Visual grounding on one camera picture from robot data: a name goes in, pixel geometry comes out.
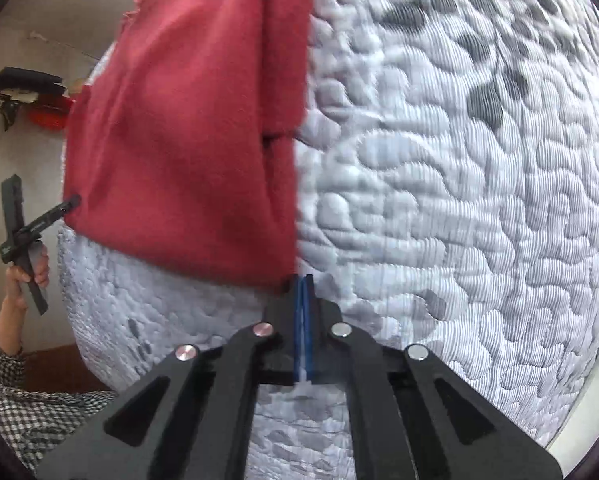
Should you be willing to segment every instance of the folded red fabric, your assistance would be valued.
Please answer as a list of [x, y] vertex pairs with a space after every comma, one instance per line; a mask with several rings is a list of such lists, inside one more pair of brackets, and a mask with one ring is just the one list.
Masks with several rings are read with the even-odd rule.
[[312, 0], [135, 0], [68, 120], [67, 224], [222, 282], [294, 272]]

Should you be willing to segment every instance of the blue strip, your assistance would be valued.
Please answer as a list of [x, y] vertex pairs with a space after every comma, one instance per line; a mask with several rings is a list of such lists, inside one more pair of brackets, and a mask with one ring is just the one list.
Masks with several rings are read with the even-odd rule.
[[304, 317], [303, 308], [303, 296], [304, 296], [304, 278], [298, 279], [297, 282], [297, 294], [295, 296], [295, 361], [293, 367], [293, 373], [295, 376], [295, 382], [299, 382], [299, 370], [301, 368], [301, 354], [302, 354], [302, 321]]
[[302, 281], [303, 310], [304, 310], [304, 364], [306, 367], [307, 381], [313, 380], [313, 335], [310, 330], [310, 297], [308, 296], [308, 282]]

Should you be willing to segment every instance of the white quilt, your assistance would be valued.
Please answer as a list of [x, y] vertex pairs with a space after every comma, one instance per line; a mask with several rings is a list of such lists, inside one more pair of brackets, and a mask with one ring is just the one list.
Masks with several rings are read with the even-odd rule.
[[[546, 445], [599, 350], [592, 4], [315, 0], [311, 21], [300, 272], [381, 342], [428, 345]], [[65, 227], [60, 270], [84, 359], [117, 389], [260, 315], [258, 292]], [[261, 389], [250, 478], [354, 475], [341, 392]]]

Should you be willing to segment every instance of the human hand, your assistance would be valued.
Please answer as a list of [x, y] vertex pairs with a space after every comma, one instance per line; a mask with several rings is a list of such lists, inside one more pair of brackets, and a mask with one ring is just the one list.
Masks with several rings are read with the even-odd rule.
[[[35, 282], [42, 288], [48, 286], [48, 250], [42, 247], [41, 256], [34, 266]], [[22, 283], [29, 283], [32, 278], [19, 266], [12, 266], [6, 269], [6, 298], [4, 305], [16, 308], [18, 310], [28, 309], [26, 299], [22, 294]]]

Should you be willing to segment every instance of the checkered shirt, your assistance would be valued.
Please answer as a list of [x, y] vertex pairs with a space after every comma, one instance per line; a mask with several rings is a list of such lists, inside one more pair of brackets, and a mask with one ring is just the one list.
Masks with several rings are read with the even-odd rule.
[[44, 455], [100, 411], [113, 392], [47, 394], [21, 389], [24, 358], [0, 349], [0, 433], [34, 474]]

